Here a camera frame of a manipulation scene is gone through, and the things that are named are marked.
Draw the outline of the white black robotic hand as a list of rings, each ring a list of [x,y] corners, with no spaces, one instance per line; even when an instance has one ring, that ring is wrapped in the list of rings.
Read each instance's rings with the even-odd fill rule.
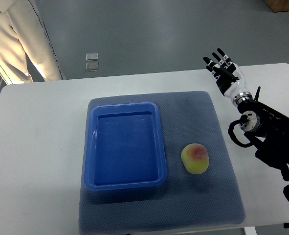
[[[246,79],[239,66],[220,48],[212,53],[216,59],[203,57],[206,69],[213,75],[216,84],[223,96],[228,97],[234,106],[242,100],[251,99],[252,95],[246,88]]]

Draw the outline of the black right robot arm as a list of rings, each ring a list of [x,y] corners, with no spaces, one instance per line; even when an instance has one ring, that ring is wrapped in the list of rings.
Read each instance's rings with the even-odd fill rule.
[[[259,102],[260,89],[255,97],[241,92],[233,98],[242,115],[229,125],[228,134],[240,147],[255,146],[255,157],[280,170],[283,180],[289,181],[289,117]]]

